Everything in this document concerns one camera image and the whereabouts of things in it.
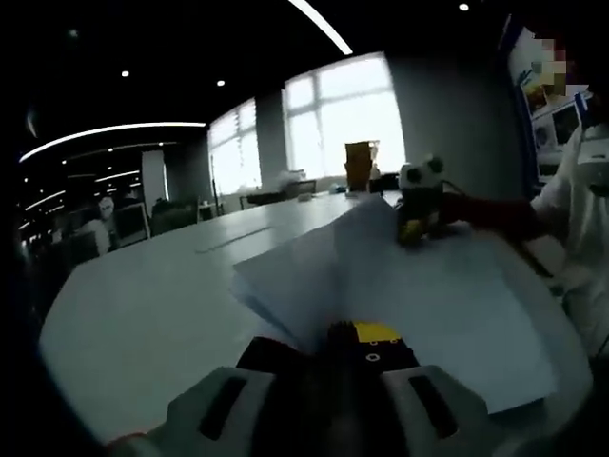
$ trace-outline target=white paper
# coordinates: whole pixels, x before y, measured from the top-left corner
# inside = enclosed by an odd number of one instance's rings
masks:
[[[491,235],[464,226],[456,236],[405,249],[395,234],[394,210],[371,197],[328,226],[235,266],[239,297],[307,351],[337,320],[387,324],[422,365],[443,368],[491,413],[556,390]]]

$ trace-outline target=ceiling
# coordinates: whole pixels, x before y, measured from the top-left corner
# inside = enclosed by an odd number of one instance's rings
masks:
[[[490,55],[506,15],[489,2],[468,2],[468,12],[460,11],[459,3],[309,0],[354,54]],[[209,124],[249,97],[344,58],[288,0],[33,0],[19,21],[15,157],[88,129],[164,121]],[[218,87],[219,80],[226,84]],[[59,157],[120,143],[190,140],[197,134],[202,132],[130,130],[43,153]]]

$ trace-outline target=table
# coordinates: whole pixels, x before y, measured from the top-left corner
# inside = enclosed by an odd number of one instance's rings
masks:
[[[158,426],[169,401],[214,368],[234,365],[262,324],[231,296],[232,265],[357,204],[340,194],[239,211],[79,266],[57,296],[40,338],[57,386],[103,442]],[[515,280],[525,268],[515,265]],[[561,309],[540,300],[527,311],[559,391],[493,416],[511,430],[514,447],[556,433],[592,384],[585,352]]]

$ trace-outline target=gray plastic part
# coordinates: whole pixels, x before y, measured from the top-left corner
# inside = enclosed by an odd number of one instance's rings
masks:
[[[167,408],[166,422],[147,437],[166,457],[246,457],[256,419],[274,377],[240,368],[218,368],[173,400]],[[226,417],[222,434],[212,440],[199,431],[199,425],[230,378],[243,379],[246,384]]]
[[[426,376],[441,395],[457,423],[458,431],[439,438],[427,411],[410,384],[410,378]],[[411,457],[490,456],[504,433],[493,425],[483,399],[435,366],[388,371],[383,381],[393,398],[403,425]]]

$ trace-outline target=white sleeve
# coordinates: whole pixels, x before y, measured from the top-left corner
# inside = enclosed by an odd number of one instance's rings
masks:
[[[564,147],[557,173],[535,197],[531,206],[542,222],[562,224],[571,208],[571,181],[581,144],[581,128],[577,128]]]

